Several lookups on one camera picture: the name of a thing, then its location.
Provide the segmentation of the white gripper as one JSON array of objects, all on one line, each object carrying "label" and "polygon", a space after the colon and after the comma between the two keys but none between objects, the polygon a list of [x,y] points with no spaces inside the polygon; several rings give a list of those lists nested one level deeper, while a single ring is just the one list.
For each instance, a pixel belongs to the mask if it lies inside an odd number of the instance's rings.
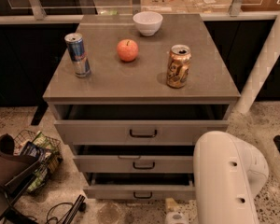
[{"label": "white gripper", "polygon": [[176,212],[178,208],[179,205],[174,198],[165,199],[165,209],[168,213],[165,218],[165,224],[189,224],[184,214]]}]

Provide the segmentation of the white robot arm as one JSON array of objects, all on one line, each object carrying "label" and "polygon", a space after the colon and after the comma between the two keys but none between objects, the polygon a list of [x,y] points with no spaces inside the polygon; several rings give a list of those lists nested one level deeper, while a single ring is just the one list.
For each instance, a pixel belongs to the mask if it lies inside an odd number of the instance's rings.
[{"label": "white robot arm", "polygon": [[254,199],[269,167],[256,147],[229,133],[205,133],[194,148],[193,171],[196,218],[169,207],[164,224],[259,224]]}]

